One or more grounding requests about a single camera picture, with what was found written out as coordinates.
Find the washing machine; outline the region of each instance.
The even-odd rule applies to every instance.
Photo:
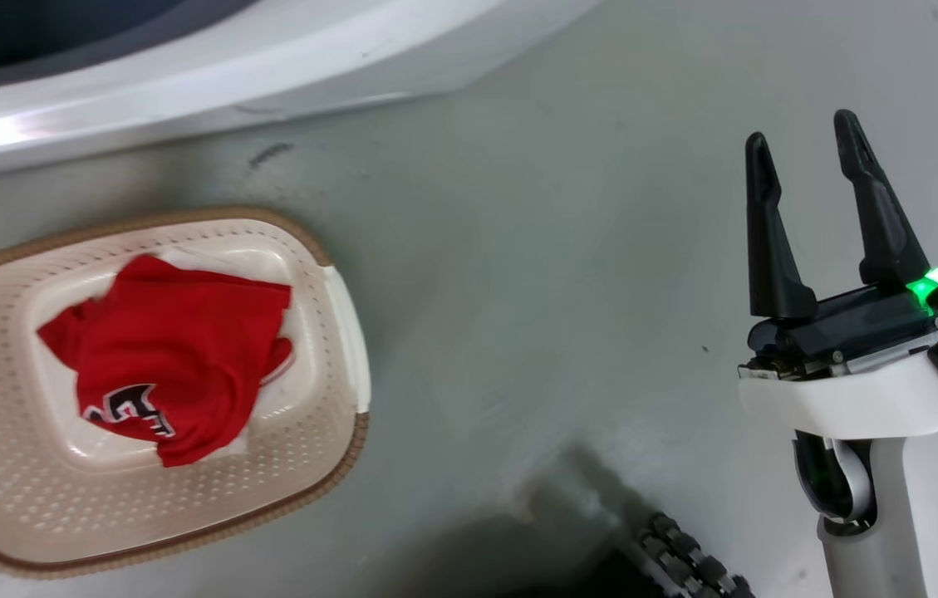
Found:
[[[458,90],[599,0],[0,0],[0,173]]]

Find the beige basket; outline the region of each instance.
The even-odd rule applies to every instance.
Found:
[[[294,365],[259,397],[248,454],[165,469],[152,446],[77,416],[74,375],[35,330],[101,294],[132,257],[180,247],[291,284]],[[339,483],[366,437],[369,365],[339,272],[301,227],[211,208],[0,252],[0,569],[82,575],[251,529]]]

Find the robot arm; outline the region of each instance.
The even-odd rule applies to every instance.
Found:
[[[864,287],[818,300],[779,216],[768,143],[746,143],[754,357],[746,411],[790,425],[838,598],[938,598],[938,268],[856,115],[834,115],[856,192]]]

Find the gray floor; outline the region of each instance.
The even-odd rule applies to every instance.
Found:
[[[938,262],[938,4],[906,0],[612,0],[458,95],[0,177],[0,247],[189,205],[300,218],[375,386],[365,457],[320,503],[0,596],[487,595],[570,575],[639,502],[759,595],[824,596],[790,433],[734,393],[742,144],[771,140],[807,281],[852,287],[842,106]]]

